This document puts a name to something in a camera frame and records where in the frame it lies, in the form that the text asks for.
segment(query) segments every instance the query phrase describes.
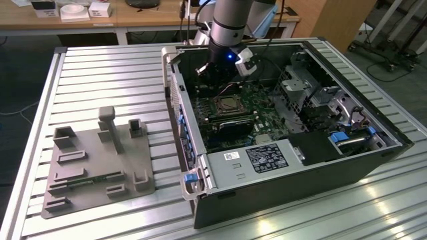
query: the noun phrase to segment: motherboard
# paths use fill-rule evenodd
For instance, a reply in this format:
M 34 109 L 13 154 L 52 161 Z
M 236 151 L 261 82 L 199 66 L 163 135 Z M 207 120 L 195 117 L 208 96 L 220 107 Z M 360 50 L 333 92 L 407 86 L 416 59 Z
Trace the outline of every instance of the motherboard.
M 191 99 L 208 153 L 271 142 L 288 134 L 271 99 L 273 87 L 233 82 L 217 92 Z

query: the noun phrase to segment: blue latch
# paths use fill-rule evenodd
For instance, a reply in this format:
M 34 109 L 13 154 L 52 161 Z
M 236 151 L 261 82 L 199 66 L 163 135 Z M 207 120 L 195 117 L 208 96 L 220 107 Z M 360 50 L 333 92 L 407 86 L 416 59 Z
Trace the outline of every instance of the blue latch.
M 372 126 L 367 127 L 368 134 L 373 135 L 376 133 L 376 130 Z
M 345 132 L 343 132 L 343 131 L 333 132 L 333 133 L 331 134 L 331 139 L 332 139 L 333 143 L 337 143 L 337 142 L 340 142 L 340 141 L 344 141 L 344 140 L 347 140 L 348 138 L 349 138 L 349 137 L 347 136 Z
M 184 175 L 185 184 L 195 183 L 199 181 L 199 177 L 196 173 L 188 173 Z

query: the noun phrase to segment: floor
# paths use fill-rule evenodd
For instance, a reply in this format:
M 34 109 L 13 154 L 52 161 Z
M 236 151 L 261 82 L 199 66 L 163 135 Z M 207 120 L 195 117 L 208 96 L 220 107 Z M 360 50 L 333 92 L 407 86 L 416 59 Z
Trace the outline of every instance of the floor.
M 387 9 L 375 9 L 368 18 L 368 23 L 375 26 Z M 396 12 L 384 27 L 384 32 L 391 29 L 395 21 L 401 17 Z M 401 34 L 396 38 L 401 44 L 404 36 L 409 34 L 415 27 L 411 21 Z M 415 39 L 411 48 L 416 49 L 425 40 L 427 29 L 424 28 Z M 175 40 L 175 32 L 153 32 L 144 34 L 136 33 L 128 36 L 131 43 L 165 43 Z M 0 46 L 0 112 L 14 112 L 34 103 L 44 87 L 44 81 L 49 70 L 52 53 L 54 47 L 60 47 L 61 42 L 57 36 L 25 36 L 9 37 L 6 43 Z M 367 67 L 380 62 L 383 59 L 372 53 L 357 48 L 345 54 L 347 58 L 365 72 Z M 421 65 L 413 72 L 393 82 L 375 81 L 391 97 L 401 104 L 407 111 L 415 116 L 423 125 L 427 126 L 427 84 L 424 83 L 427 74 L 427 55 L 419 57 Z M 387 72 L 380 66 L 371 68 L 371 73 L 376 78 L 391 80 L 407 72 L 397 69 Z M 32 121 L 37 106 L 29 108 L 24 115 Z M 17 114 L 13 116 L 0 116 L 0 223 L 6 209 L 12 184 L 14 181 L 30 125 Z

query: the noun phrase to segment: metal table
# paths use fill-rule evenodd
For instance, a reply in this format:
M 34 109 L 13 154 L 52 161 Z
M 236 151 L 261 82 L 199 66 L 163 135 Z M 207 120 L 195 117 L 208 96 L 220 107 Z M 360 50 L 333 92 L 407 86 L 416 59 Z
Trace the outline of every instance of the metal table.
M 427 235 L 427 129 L 368 77 L 316 38 L 307 38 L 415 142 L 356 184 L 203 229 L 181 198 L 160 49 L 173 44 L 76 47 L 53 55 L 0 239 L 417 239 Z M 54 127 L 97 128 L 100 106 L 116 124 L 147 123 L 153 194 L 48 220 L 42 207 Z

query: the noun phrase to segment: warning label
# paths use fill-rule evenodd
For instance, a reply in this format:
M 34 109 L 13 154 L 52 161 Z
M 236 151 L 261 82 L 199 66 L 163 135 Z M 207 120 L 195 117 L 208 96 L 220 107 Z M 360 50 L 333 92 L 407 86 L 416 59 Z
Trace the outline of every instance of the warning label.
M 255 172 L 264 173 L 288 166 L 277 144 L 259 146 L 245 150 Z

